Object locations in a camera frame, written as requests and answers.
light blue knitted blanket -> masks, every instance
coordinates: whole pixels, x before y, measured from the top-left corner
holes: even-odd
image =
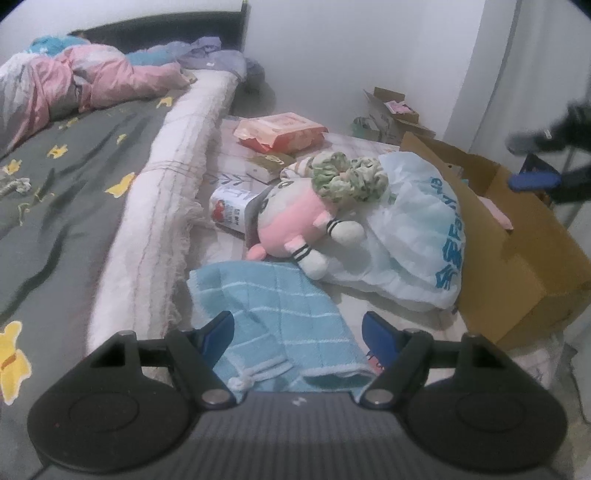
[[[234,340],[214,371],[238,397],[248,390],[357,397],[374,378],[334,302],[295,265],[215,263],[193,270],[187,283],[193,326],[222,310],[234,315]]]

white plastic bag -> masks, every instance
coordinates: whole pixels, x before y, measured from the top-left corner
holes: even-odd
[[[380,202],[340,216],[360,222],[365,240],[347,248],[326,238],[315,245],[329,257],[323,280],[373,291],[419,312],[449,308],[460,293],[466,243],[457,197],[414,153],[379,160],[389,179]]]

open cardboard box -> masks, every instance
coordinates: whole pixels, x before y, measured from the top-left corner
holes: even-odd
[[[435,165],[458,197],[466,249],[457,306],[471,332],[511,349],[563,330],[591,303],[591,262],[534,194],[507,187],[511,172],[410,133],[400,150]],[[461,167],[469,186],[446,163]],[[491,199],[514,230],[506,232],[476,194]]]
[[[376,123],[381,135],[381,142],[389,143],[391,145],[400,145],[402,138],[406,132],[412,132],[417,135],[425,137],[435,137],[435,132],[425,128],[418,122],[418,113],[392,113],[384,102],[396,100],[397,102],[404,101],[404,94],[386,90],[384,88],[375,87],[374,94],[365,92],[368,100],[369,116]]]

mattress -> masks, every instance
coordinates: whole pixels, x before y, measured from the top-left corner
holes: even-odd
[[[219,185],[232,185],[236,188],[261,192],[266,185],[246,175],[245,163],[257,154],[240,145],[232,135],[238,119],[225,118],[219,131],[212,137],[207,150],[207,170],[203,184],[197,195],[203,205]],[[361,156],[376,157],[396,151],[398,147],[338,134],[325,134],[325,142],[314,151],[305,151],[296,155],[297,159],[317,153],[321,150],[342,151],[349,158]],[[240,260],[246,253],[241,234],[230,231],[213,223],[196,226],[191,232],[191,248],[187,257],[187,267],[199,268],[201,265],[228,260]],[[329,283],[320,283],[336,303],[345,322],[351,329],[359,346],[367,352],[361,335],[363,315],[370,310],[380,314],[390,324],[399,329],[419,328],[430,332],[436,340],[459,341],[467,331],[462,316],[456,310],[432,310],[419,313],[405,309],[396,302],[375,293],[364,293],[348,287]],[[546,388],[554,376],[563,350],[563,341],[559,336],[536,342],[526,348],[519,348],[509,354],[530,375]],[[449,377],[452,369],[432,369],[428,382]]]
[[[134,181],[106,260],[90,319],[87,351],[120,330],[161,338],[178,320],[171,293],[184,278],[192,224],[203,217],[195,193],[206,150],[238,80],[229,72],[194,71],[197,82],[174,105]]]

yellow cartoon print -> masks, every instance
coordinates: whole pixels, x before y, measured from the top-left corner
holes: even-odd
[[[156,108],[160,108],[160,105],[172,106],[173,105],[173,98],[172,97],[162,97],[156,105]]]
[[[111,188],[106,189],[105,193],[110,193],[113,197],[118,199],[121,197],[127,190],[129,186],[134,181],[135,173],[131,172],[128,173],[125,177],[121,179],[121,181],[117,185],[113,185]]]
[[[13,173],[18,172],[21,168],[22,160],[15,160],[14,158],[10,161],[8,165],[4,165],[2,170],[6,175],[12,175]]]
[[[0,333],[0,392],[6,405],[18,397],[24,380],[31,376],[31,364],[22,350],[17,348],[17,337],[22,323],[10,322]]]
[[[78,121],[78,117],[75,116],[74,118],[69,119],[64,125],[60,125],[60,130],[64,130],[65,128],[70,128]]]
[[[67,151],[67,145],[62,145],[61,147],[54,145],[53,148],[47,153],[47,157],[53,157],[53,159],[55,160],[56,158],[60,158]]]

